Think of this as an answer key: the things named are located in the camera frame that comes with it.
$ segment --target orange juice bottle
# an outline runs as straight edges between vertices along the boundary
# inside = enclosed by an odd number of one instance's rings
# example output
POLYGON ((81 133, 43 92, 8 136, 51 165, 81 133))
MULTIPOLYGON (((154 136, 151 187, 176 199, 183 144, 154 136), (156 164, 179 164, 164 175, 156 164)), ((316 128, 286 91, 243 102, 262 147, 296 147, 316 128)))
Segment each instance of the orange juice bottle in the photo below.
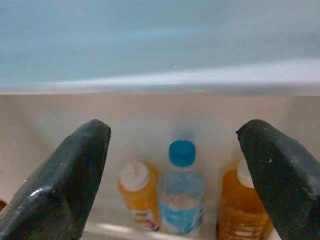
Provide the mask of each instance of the orange juice bottle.
POLYGON ((145 162, 131 162, 119 174, 118 190, 133 220, 145 230, 158 231, 157 181, 159 173, 145 162))
POLYGON ((246 160, 223 177, 216 236, 218 240, 261 240, 269 223, 255 191, 246 160))

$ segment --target blue label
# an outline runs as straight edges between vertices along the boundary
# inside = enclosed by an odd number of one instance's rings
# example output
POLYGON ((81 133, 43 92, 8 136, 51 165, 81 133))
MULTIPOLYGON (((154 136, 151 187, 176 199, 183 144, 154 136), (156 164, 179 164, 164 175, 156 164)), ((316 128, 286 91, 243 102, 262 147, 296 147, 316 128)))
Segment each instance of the blue label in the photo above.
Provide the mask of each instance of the blue label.
POLYGON ((195 208, 176 209, 159 201, 162 227, 173 234, 191 234, 199 228, 202 222, 203 207, 201 203, 195 208))

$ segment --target plastic bottle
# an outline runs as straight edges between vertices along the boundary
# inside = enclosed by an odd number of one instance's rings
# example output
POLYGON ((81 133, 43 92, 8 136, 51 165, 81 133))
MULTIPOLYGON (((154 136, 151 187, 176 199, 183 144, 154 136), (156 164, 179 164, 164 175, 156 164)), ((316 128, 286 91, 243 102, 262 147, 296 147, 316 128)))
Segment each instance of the plastic bottle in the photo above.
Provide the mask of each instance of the plastic bottle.
POLYGON ((218 240, 261 240, 269 223, 255 191, 246 160, 223 177, 216 236, 218 240))
POLYGON ((131 162, 119 174, 118 190, 134 222, 145 230, 158 231, 157 181, 159 173, 145 162, 131 162))
POLYGON ((178 140, 169 147, 173 168, 158 183, 164 232, 194 235, 201 225, 206 185, 195 169, 195 157, 196 148, 189 141, 178 140))

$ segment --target bottle label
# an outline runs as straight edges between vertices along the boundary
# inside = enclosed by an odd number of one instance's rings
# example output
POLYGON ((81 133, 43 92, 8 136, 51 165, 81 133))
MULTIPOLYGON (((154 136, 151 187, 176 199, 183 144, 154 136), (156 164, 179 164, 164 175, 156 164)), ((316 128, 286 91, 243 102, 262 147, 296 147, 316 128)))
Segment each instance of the bottle label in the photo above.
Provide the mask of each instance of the bottle label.
POLYGON ((131 215, 136 224, 141 226, 144 230, 158 231, 159 225, 152 210, 131 210, 131 215))
POLYGON ((161 225, 165 231, 173 234, 191 235, 201 225, 204 205, 188 209, 176 209, 159 201, 161 225))

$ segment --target white bottle cap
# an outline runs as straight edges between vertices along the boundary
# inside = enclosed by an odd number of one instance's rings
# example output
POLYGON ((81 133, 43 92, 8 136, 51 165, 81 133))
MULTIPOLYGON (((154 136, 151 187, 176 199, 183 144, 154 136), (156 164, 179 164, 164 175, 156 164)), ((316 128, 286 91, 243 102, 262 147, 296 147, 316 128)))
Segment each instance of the white bottle cap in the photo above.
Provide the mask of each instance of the white bottle cap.
POLYGON ((130 162, 119 174, 121 185, 129 192, 143 189, 150 180, 147 166, 142 162, 130 162))
POLYGON ((239 183, 244 187, 249 189, 255 188, 246 160, 242 160, 239 162, 236 177, 239 183))

